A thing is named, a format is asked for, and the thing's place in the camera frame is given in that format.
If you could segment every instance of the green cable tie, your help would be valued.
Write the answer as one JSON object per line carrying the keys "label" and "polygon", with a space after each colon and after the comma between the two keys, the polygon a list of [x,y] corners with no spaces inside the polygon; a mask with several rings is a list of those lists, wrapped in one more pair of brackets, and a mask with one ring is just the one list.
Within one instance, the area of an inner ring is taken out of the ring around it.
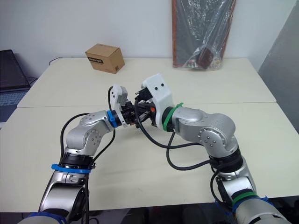
{"label": "green cable tie", "polygon": [[170,121],[170,119],[171,119],[173,113],[175,112],[175,110],[176,110],[178,107],[180,107],[180,106],[182,106],[182,105],[183,105],[183,103],[180,103],[180,104],[178,104],[175,108],[172,108],[172,109],[169,111],[169,113],[168,113],[168,115],[167,115],[167,117],[166,117],[166,119],[165,119],[165,121],[164,121],[164,123],[163,123],[163,129],[164,129],[164,131],[167,132],[167,125],[168,125],[168,123],[169,123],[169,121]]}
{"label": "green cable tie", "polygon": [[234,206],[234,204],[236,204],[238,201],[240,201],[240,200],[242,200],[243,198],[248,197],[248,196],[257,196],[257,194],[254,193],[254,192],[246,192],[246,193],[243,193],[243,194],[237,196],[237,197],[233,200],[233,206]]}

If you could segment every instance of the black wire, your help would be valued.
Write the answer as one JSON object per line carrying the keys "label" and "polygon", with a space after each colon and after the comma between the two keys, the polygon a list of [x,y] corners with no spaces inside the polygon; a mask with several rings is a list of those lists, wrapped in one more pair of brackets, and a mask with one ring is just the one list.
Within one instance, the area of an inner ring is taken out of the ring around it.
{"label": "black wire", "polygon": [[59,58],[63,58],[63,57],[57,57],[57,58],[54,58],[53,60],[49,61],[49,66],[51,65],[51,62],[55,61],[56,59],[59,59]]}
{"label": "black wire", "polygon": [[[110,92],[112,90],[113,86],[111,86],[108,90],[108,104],[109,104],[109,109],[111,110],[111,103],[110,103]],[[105,152],[105,150],[112,144],[112,142],[115,139],[115,129],[113,130],[113,136],[112,139],[110,140],[110,142],[93,158],[93,160],[90,163],[90,167],[94,165],[95,161],[98,159],[98,157],[100,155],[102,155],[103,152]],[[85,175],[85,223],[88,224],[90,220],[95,219],[97,221],[97,223],[99,223],[98,219],[96,218],[91,218],[89,219],[89,197],[88,197],[88,177],[89,175],[86,174]]]}
{"label": "black wire", "polygon": [[97,224],[100,224],[100,222],[99,222],[99,220],[97,218],[91,218],[91,219],[89,219],[89,221],[91,221],[91,220],[95,220],[97,222]]}
{"label": "black wire", "polygon": [[110,111],[112,110],[112,109],[111,109],[111,104],[110,104],[110,92],[111,92],[112,88],[113,88],[113,86],[111,86],[111,87],[109,88],[109,90],[108,90],[108,105],[109,105],[109,110],[110,110]]}
{"label": "black wire", "polygon": [[187,146],[194,146],[194,145],[199,145],[201,146],[201,144],[197,143],[197,142],[192,142],[192,143],[187,143],[187,144],[182,144],[182,145],[177,145],[177,146],[167,146],[167,145],[163,145],[159,142],[157,142],[156,140],[154,140],[148,133],[147,131],[145,130],[145,128],[143,127],[141,121],[140,121],[140,118],[139,118],[139,111],[138,111],[138,100],[135,101],[135,104],[134,104],[134,111],[135,111],[135,116],[136,116],[136,120],[137,120],[137,123],[138,123],[138,126],[140,127],[140,129],[142,130],[142,132],[144,133],[144,135],[152,142],[154,143],[155,145],[159,146],[159,147],[162,147],[162,148],[170,148],[170,149],[173,149],[173,148],[183,148],[183,147],[187,147]]}
{"label": "black wire", "polygon": [[89,223],[89,192],[88,192],[89,174],[85,174],[85,224]]}
{"label": "black wire", "polygon": [[110,140],[110,142],[105,146],[105,148],[103,148],[95,157],[94,159],[92,160],[91,162],[91,166],[94,164],[94,162],[97,160],[97,158],[112,144],[112,142],[114,141],[115,139],[115,129],[113,131],[113,136],[112,136],[112,139]]}
{"label": "black wire", "polygon": [[66,129],[66,127],[71,123],[72,120],[74,120],[75,118],[77,117],[80,117],[80,116],[85,116],[85,115],[88,115],[88,113],[81,113],[81,114],[77,114],[76,116],[72,117],[71,119],[69,119],[63,126],[63,128],[61,129],[61,132],[60,132],[60,160],[59,162],[61,162],[62,160],[62,157],[64,155],[64,131]]}
{"label": "black wire", "polygon": [[213,197],[215,198],[216,202],[217,202],[221,207],[223,207],[224,209],[230,211],[230,208],[229,208],[224,202],[220,201],[220,200],[218,199],[218,197],[216,196],[215,192],[214,192],[213,181],[214,181],[215,177],[216,177],[218,174],[219,174],[219,170],[217,169],[217,170],[213,173],[213,175],[212,175],[212,177],[211,177],[211,181],[210,181],[210,189],[211,189],[211,193],[212,193]]}
{"label": "black wire", "polygon": [[36,80],[37,80],[37,79],[35,79],[35,80],[31,81],[31,82],[29,83],[29,85],[31,85],[31,83],[35,82]]}
{"label": "black wire", "polygon": [[[172,140],[173,140],[173,138],[174,138],[174,135],[175,135],[175,132],[172,132],[172,135],[171,135],[171,137],[170,137],[170,139],[169,139],[168,146],[171,145]],[[206,160],[206,161],[203,161],[203,162],[198,163],[198,164],[193,165],[193,166],[189,166],[189,167],[178,167],[178,166],[174,165],[174,164],[171,162],[171,160],[170,160],[170,157],[169,157],[169,148],[166,149],[166,158],[167,158],[167,162],[168,162],[168,164],[169,164],[172,168],[177,169],[177,170],[183,170],[183,171],[196,169],[196,168],[198,168],[198,167],[201,167],[201,166],[203,166],[203,165],[206,165],[206,164],[210,163],[210,160]]]}

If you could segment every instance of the table surface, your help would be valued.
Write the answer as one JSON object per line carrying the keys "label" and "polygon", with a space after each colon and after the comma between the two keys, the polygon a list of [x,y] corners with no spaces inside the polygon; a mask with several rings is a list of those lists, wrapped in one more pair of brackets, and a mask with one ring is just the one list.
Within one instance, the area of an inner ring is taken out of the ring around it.
{"label": "table surface", "polygon": [[[236,124],[236,138],[260,196],[299,195],[299,136],[276,103],[190,105],[207,113],[220,112]],[[69,117],[105,106],[17,108],[0,130],[0,211],[38,209],[43,192],[59,159],[60,130]],[[73,121],[66,131],[76,126]],[[169,133],[145,123],[159,142]],[[110,141],[104,136],[99,148]],[[176,137],[173,144],[183,143]],[[202,147],[171,150],[178,165],[207,159]],[[212,171],[203,166],[177,171],[166,161],[165,149],[153,145],[134,126],[116,130],[115,142],[98,159],[90,177],[90,209],[119,209],[212,202]]]}
{"label": "table surface", "polygon": [[125,59],[125,66],[110,74],[94,70],[86,58],[63,58],[42,74],[18,107],[107,105],[108,88],[125,86],[133,100],[141,83],[161,73],[175,104],[275,102],[246,58],[224,59],[217,71],[175,69],[171,59]]}

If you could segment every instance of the cardboard box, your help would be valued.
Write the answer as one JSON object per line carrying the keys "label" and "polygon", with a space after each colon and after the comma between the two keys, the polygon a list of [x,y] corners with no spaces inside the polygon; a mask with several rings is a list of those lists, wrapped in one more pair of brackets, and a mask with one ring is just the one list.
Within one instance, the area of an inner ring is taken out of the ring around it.
{"label": "cardboard box", "polygon": [[104,44],[96,44],[85,52],[93,69],[116,73],[121,69],[125,62],[118,47]]}

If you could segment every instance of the laptop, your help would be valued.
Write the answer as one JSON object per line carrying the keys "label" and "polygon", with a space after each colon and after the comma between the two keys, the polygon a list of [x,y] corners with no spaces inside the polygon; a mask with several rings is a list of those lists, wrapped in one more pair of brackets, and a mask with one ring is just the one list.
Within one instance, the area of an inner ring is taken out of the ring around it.
{"label": "laptop", "polygon": [[7,121],[29,89],[13,51],[0,51],[0,122]]}

